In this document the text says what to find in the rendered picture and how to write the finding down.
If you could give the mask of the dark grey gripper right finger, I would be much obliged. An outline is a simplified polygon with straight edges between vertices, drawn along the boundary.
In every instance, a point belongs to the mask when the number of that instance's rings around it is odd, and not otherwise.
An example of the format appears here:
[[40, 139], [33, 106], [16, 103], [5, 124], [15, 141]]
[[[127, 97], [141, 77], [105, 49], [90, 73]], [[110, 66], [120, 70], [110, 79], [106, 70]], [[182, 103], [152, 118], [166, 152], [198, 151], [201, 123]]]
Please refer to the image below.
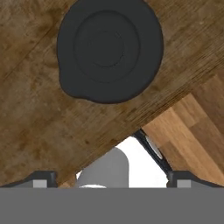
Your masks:
[[189, 171], [170, 171], [167, 175], [167, 179], [167, 187], [169, 188], [223, 188], [223, 185], [218, 185], [213, 182], [198, 178]]

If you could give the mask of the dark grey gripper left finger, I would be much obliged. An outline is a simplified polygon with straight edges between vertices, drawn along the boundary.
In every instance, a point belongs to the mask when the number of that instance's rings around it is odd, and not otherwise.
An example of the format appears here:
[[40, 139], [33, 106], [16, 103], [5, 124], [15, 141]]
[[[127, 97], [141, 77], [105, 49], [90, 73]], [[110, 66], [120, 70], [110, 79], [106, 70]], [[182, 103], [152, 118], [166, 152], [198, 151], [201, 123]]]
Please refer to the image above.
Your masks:
[[6, 185], [1, 185], [1, 188], [10, 187], [30, 187], [30, 188], [57, 188], [56, 171], [34, 171], [26, 178], [15, 181]]

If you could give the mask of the black round blender lid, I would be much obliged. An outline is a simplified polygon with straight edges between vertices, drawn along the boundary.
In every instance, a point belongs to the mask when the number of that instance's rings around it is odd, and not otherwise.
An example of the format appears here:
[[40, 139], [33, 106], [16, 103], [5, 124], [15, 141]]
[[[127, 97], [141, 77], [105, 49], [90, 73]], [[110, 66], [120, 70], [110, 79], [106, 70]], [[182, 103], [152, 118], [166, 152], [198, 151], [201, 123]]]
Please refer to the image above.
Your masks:
[[59, 26], [59, 84], [69, 96], [126, 102], [155, 79], [164, 37], [144, 0], [77, 0]]

